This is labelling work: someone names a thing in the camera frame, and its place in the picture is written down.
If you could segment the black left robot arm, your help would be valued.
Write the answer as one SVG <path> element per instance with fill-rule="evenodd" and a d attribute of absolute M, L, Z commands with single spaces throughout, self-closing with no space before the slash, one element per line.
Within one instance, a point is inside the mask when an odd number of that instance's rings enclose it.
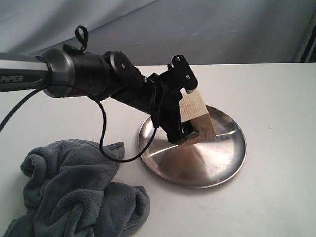
<path fill-rule="evenodd" d="M 198 135 L 189 121 L 181 121 L 181 89 L 193 92 L 198 81 L 183 55 L 176 55 L 167 71 L 146 77 L 125 54 L 104 55 L 50 49 L 42 56 L 0 55 L 2 92 L 44 87 L 52 98 L 89 93 L 99 100 L 113 98 L 152 117 L 170 143 L 180 145 Z"/>

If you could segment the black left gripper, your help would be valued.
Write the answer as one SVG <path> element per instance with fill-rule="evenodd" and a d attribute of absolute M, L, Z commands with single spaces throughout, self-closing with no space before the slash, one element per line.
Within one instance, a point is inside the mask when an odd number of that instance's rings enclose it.
<path fill-rule="evenodd" d="M 182 94 L 172 86 L 169 73 L 153 73 L 142 88 L 124 88 L 111 98 L 151 115 L 154 127 L 160 126 L 172 144 L 181 144 L 184 137 L 190 140 L 199 136 L 190 120 L 181 123 L 180 128 Z"/>

